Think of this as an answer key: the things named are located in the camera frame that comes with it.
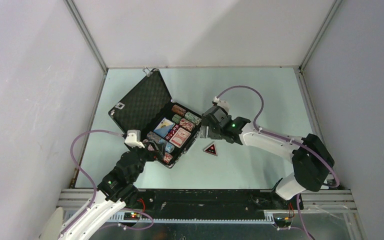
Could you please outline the red playing card deck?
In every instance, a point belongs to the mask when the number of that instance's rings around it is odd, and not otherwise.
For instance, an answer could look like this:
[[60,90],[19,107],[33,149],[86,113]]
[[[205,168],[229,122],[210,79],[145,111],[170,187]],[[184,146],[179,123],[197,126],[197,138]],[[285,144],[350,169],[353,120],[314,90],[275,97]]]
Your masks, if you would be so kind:
[[191,133],[183,128],[179,128],[173,136],[170,138],[169,142],[177,148],[181,148],[188,138],[191,136]]

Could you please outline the light blue chip stack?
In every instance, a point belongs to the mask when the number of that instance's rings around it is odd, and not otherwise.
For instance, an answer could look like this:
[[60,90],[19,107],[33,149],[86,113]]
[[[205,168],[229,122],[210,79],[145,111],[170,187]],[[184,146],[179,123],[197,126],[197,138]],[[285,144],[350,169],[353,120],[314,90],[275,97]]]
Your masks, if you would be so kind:
[[164,139],[161,139],[161,140],[159,141],[159,143],[162,143],[162,144],[165,146],[165,151],[166,151],[167,153],[172,153],[172,152],[174,151],[174,149],[175,149],[175,147],[174,147],[171,143],[167,142],[167,141],[164,140]]

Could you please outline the green white chip stack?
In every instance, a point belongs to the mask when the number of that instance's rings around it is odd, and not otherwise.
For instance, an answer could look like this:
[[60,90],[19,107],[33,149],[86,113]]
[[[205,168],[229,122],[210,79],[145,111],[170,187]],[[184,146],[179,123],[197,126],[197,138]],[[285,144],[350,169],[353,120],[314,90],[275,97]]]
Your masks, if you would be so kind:
[[190,111],[185,113],[184,118],[190,121],[191,123],[195,124],[196,126],[198,126],[202,121],[202,119],[199,116],[193,114]]

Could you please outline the red white chip stack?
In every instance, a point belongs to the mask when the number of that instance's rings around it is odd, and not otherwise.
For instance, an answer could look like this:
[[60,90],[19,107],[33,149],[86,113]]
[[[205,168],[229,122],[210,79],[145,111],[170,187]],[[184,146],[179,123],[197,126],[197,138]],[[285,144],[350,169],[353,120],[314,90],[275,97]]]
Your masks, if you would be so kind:
[[185,118],[179,121],[179,125],[189,132],[192,132],[195,128],[195,124]]

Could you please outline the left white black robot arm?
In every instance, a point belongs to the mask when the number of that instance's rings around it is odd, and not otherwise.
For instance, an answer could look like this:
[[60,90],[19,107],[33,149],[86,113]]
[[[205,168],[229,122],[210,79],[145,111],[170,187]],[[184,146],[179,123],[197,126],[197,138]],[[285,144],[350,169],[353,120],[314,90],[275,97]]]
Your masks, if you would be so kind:
[[139,190],[135,181],[147,162],[163,160],[164,156],[164,144],[155,142],[123,153],[115,167],[93,188],[92,197],[62,225],[58,238],[88,240],[121,209],[136,206]]

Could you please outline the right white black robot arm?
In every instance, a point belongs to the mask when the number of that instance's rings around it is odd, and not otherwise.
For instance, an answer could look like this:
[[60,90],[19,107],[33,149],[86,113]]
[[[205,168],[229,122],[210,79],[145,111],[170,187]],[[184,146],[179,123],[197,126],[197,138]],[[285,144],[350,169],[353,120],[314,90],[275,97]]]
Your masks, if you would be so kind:
[[271,204],[277,209],[284,209],[294,196],[304,191],[318,192],[335,164],[317,135],[280,135],[247,118],[232,118],[217,105],[202,115],[201,132],[205,138],[259,148],[292,164],[293,172],[275,184],[270,196]]

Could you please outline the black aluminium poker case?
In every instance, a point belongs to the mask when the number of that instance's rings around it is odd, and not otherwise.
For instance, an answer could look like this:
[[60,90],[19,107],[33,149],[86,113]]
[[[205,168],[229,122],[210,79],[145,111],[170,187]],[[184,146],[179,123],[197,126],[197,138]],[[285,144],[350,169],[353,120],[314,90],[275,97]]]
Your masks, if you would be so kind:
[[[108,115],[124,133],[128,130],[140,130],[140,140],[144,144],[150,142],[147,134],[153,132],[163,118],[172,121],[175,115],[172,112],[173,105],[179,105],[202,119],[199,113],[173,100],[160,70],[154,68],[108,111]],[[192,132],[189,131],[191,136],[181,148],[173,145],[174,150],[169,153],[173,156],[170,164],[157,161],[171,169],[195,142],[200,127],[201,123],[195,125]]]

